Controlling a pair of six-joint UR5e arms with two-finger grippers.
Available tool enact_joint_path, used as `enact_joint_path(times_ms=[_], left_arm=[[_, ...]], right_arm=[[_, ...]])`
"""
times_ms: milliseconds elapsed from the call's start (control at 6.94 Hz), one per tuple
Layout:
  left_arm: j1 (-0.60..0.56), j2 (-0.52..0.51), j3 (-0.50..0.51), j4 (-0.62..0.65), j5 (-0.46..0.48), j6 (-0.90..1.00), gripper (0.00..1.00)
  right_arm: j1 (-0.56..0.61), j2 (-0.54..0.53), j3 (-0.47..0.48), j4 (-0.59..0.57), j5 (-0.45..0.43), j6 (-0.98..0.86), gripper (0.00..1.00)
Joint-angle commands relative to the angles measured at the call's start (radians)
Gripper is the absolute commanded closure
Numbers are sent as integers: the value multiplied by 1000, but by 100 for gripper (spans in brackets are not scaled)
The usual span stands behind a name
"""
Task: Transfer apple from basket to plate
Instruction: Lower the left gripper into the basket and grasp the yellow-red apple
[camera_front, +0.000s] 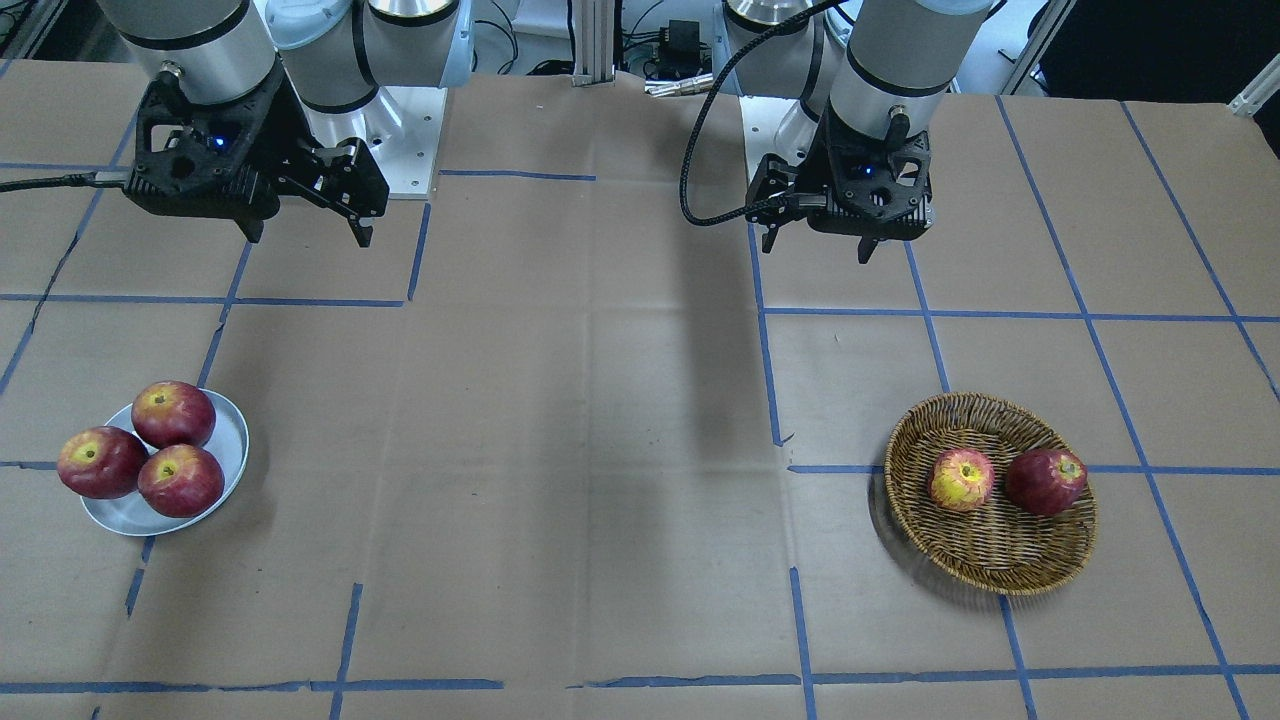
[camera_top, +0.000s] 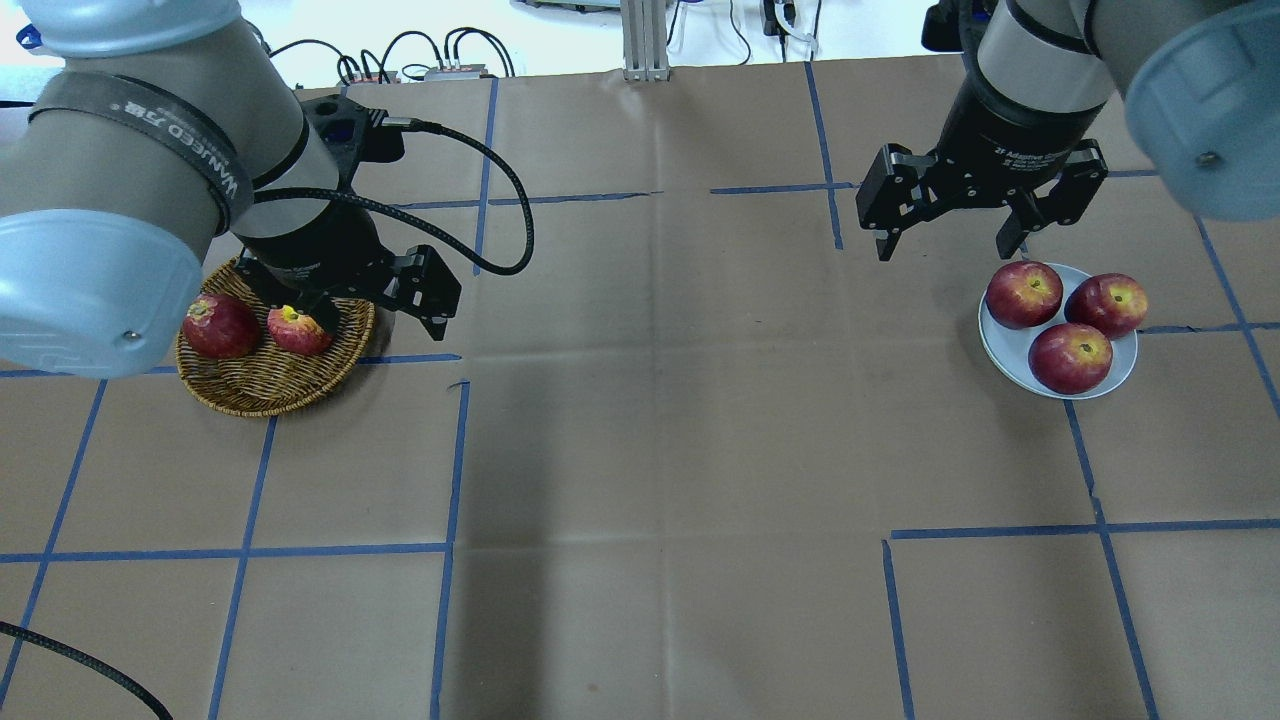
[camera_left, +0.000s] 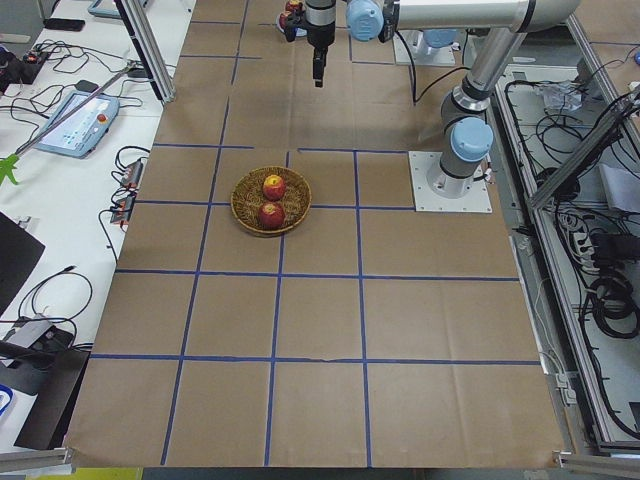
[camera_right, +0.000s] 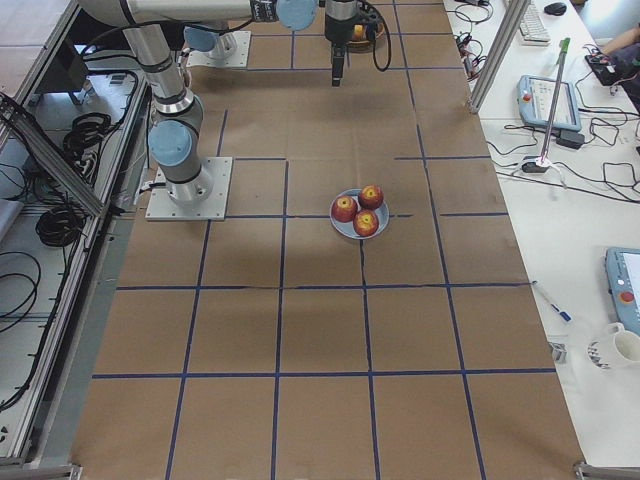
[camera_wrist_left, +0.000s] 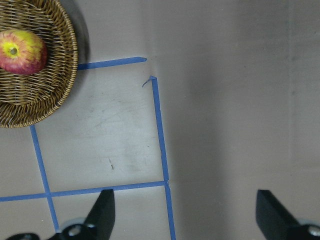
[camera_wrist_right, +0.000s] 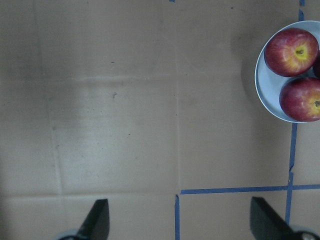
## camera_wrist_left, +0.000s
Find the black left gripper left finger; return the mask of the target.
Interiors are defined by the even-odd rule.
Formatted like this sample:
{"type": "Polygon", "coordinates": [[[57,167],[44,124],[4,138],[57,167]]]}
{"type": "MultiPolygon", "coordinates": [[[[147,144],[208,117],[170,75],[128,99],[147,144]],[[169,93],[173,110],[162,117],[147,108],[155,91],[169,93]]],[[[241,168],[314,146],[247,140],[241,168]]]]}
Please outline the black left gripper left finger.
{"type": "Polygon", "coordinates": [[[115,225],[115,195],[112,189],[102,190],[83,223],[72,224],[57,240],[108,240],[115,225]]]}

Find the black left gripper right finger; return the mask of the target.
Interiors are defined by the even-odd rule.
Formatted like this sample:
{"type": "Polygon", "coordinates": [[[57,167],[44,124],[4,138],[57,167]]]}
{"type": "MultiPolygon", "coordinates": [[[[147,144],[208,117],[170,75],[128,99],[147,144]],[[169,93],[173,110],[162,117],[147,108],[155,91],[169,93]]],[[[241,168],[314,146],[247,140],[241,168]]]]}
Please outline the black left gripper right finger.
{"type": "Polygon", "coordinates": [[[270,190],[256,194],[255,220],[267,240],[318,240],[320,226],[300,223],[270,190]]]}

